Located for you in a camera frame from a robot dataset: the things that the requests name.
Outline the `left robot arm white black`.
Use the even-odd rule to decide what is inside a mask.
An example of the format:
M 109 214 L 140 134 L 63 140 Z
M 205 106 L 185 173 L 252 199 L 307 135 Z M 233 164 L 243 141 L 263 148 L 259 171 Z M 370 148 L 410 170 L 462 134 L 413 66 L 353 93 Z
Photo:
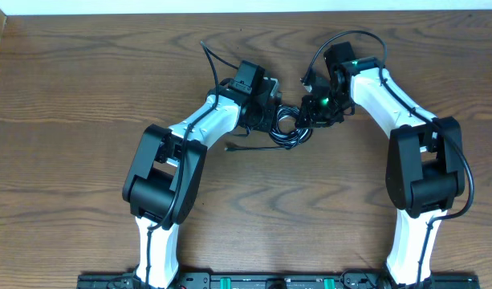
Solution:
M 277 79 L 241 61 L 235 77 L 218 82 L 185 120 L 144 130 L 122 190 L 140 234 L 135 288 L 171 285 L 179 226 L 195 203 L 208 150 L 238 126 L 268 132 L 281 96 Z

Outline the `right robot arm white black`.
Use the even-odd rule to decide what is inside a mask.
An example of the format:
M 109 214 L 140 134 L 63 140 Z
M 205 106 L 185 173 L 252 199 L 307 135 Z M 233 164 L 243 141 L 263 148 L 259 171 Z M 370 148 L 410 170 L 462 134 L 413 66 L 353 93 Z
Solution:
M 392 79 L 384 61 L 358 58 L 349 42 L 323 45 L 328 78 L 302 78 L 296 128 L 326 128 L 362 107 L 388 138 L 385 185 L 396 207 L 392 249 L 385 261 L 394 287 L 421 288 L 431 277 L 437 228 L 465 189 L 462 133 L 453 117 L 423 109 Z

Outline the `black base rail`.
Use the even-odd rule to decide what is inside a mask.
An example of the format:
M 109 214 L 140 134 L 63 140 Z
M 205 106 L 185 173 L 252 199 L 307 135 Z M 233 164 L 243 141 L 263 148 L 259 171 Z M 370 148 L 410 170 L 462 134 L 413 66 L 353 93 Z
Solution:
M 337 275 L 216 275 L 206 272 L 179 274 L 172 289 L 369 289 L 397 288 L 386 274 L 348 271 Z M 479 289 L 476 275 L 432 275 L 419 285 L 428 289 Z

